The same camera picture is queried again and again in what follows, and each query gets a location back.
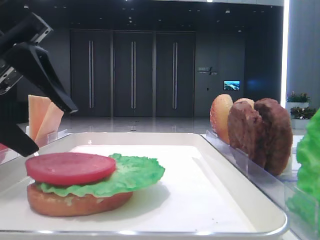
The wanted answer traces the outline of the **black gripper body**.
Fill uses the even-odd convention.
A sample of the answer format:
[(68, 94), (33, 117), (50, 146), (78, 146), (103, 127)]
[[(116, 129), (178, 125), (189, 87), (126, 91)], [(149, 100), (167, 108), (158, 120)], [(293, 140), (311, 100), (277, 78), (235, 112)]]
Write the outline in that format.
[(39, 46), (52, 28), (38, 15), (30, 13), (7, 33), (0, 37), (0, 93), (6, 94), (22, 77), (11, 65), (6, 63), (4, 55), (16, 44), (29, 43)]

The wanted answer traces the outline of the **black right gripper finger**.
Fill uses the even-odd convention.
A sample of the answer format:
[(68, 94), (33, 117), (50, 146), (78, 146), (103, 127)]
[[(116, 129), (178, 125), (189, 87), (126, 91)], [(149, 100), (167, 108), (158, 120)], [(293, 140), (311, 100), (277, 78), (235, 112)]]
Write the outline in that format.
[(0, 143), (23, 157), (39, 150), (38, 145), (18, 126), (27, 121), (26, 102), (0, 102)]

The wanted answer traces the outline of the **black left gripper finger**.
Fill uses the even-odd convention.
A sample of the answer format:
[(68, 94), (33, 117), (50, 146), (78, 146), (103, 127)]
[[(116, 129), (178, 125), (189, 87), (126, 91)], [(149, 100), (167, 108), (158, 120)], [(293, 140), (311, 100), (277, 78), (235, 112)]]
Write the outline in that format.
[(5, 55), (4, 60), (27, 80), (38, 87), (60, 110), (75, 113), (78, 107), (66, 93), (49, 53), (45, 49), (27, 42), (14, 45)]

